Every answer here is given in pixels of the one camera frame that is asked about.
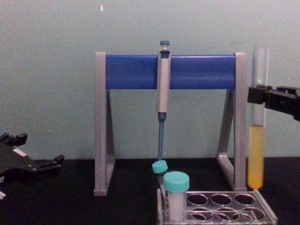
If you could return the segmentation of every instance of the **gray tube rack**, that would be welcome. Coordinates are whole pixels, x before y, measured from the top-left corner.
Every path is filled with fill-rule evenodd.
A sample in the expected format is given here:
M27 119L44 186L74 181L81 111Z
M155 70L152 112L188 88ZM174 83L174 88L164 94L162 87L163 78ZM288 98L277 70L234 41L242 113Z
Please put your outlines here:
M188 191L186 219L170 221L157 190L157 225L276 225L277 217L258 190Z

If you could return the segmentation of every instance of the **pipette stand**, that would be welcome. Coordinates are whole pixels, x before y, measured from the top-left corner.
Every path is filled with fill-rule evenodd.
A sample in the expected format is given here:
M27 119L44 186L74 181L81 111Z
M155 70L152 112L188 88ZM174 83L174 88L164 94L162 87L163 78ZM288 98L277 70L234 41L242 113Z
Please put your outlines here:
M105 52L96 52L95 196L107 195L115 163L109 89L156 89L156 76L157 55L106 55ZM217 161L232 189L245 191L248 90L245 54L236 52L234 55L173 55L170 88L227 89ZM227 155L232 121L233 164Z

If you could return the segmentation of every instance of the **teal wall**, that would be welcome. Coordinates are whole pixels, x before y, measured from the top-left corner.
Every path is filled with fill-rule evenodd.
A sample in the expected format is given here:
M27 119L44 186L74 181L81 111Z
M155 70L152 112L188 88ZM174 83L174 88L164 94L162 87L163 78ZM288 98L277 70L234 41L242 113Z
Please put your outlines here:
M299 87L299 12L297 0L1 1L0 131L28 133L20 149L35 159L93 158L94 52L156 54L162 39L173 54L245 51L248 84L252 48L268 44L269 84ZM112 91L118 158L156 157L155 97ZM164 156L214 157L224 98L171 91ZM267 124L266 156L300 156L300 123L268 111Z

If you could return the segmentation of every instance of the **teal cap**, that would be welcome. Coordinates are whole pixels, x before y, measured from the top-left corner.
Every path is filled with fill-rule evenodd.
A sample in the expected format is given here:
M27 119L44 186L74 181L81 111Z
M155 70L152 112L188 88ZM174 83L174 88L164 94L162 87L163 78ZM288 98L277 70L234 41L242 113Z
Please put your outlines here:
M164 189L171 193L186 192L189 189L189 176L184 172L167 172L163 180Z
M159 160L152 164L152 169L154 173L162 173L168 169L168 165L164 160Z

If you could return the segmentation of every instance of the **rack hole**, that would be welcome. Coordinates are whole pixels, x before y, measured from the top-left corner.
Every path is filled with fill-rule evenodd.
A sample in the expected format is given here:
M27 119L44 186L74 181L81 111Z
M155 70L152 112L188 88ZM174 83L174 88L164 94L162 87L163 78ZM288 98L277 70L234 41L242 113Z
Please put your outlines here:
M202 214L192 214L192 217L197 220L207 220L207 218Z
M256 208L245 208L243 211L250 211L251 215L255 220L260 220L264 218L264 213Z
M205 209L205 208L196 208L196 209L193 209L191 211L191 215L192 217L194 217L195 219L198 219L197 215L201 215L203 217L205 217L205 220L209 220L212 218L212 212L209 211L208 209Z
M242 215L243 215L243 217L245 217L245 218L247 218L247 219L250 219L250 220L252 220L251 216L249 216L248 214L246 214L246 213L243 213Z
M255 203L255 199L254 197L250 196L250 195L236 195L234 197L234 199L241 204L244 205L252 205Z
M239 215L238 214L234 214L233 216L232 216L232 219L238 219L239 218Z
M224 194L215 194L211 197L211 200L218 205L228 205L231 203L230 197Z
M190 195L187 200L195 205L204 205L208 202L208 198L205 195Z
M229 217L223 213L218 213L217 214L221 219L224 219L224 220L230 220Z

